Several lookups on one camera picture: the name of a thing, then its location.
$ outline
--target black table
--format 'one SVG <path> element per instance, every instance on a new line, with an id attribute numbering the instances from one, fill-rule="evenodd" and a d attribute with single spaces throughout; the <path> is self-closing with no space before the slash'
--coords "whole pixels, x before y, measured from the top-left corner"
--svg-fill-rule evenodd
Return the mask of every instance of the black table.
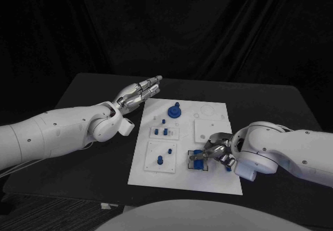
<path id="1" fill-rule="evenodd" d="M 56 108 L 111 101 L 129 83 L 145 77 L 77 74 Z M 298 90 L 291 86 L 163 79 L 155 98 L 226 103 L 233 133 L 250 122 L 268 121 L 292 129 L 320 131 Z M 126 185 L 142 106 L 126 118 L 135 128 L 62 157 L 36 163 L 11 177 L 4 192 L 77 198 L 139 206 L 171 199 L 200 199 L 242 205 L 302 225 L 333 227 L 333 189 L 295 178 L 282 168 L 274 175 L 240 179 L 242 193 L 227 195 Z"/>

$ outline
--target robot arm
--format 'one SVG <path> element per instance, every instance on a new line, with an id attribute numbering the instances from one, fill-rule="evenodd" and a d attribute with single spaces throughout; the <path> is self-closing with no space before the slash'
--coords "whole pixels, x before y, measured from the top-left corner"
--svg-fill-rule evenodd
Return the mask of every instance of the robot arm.
<path id="1" fill-rule="evenodd" d="M 268 122 L 255 122 L 236 134 L 210 136 L 200 156 L 214 158 L 225 166 L 235 163 L 235 174 L 253 181 L 256 172 L 272 174 L 278 165 L 298 178 L 333 187 L 333 134 L 284 128 Z"/>
<path id="2" fill-rule="evenodd" d="M 126 86 L 112 103 L 47 111 L 0 127 L 0 170 L 26 161 L 64 155 L 115 133 L 126 136 L 134 124 L 122 115 L 158 93 L 161 76 Z"/>

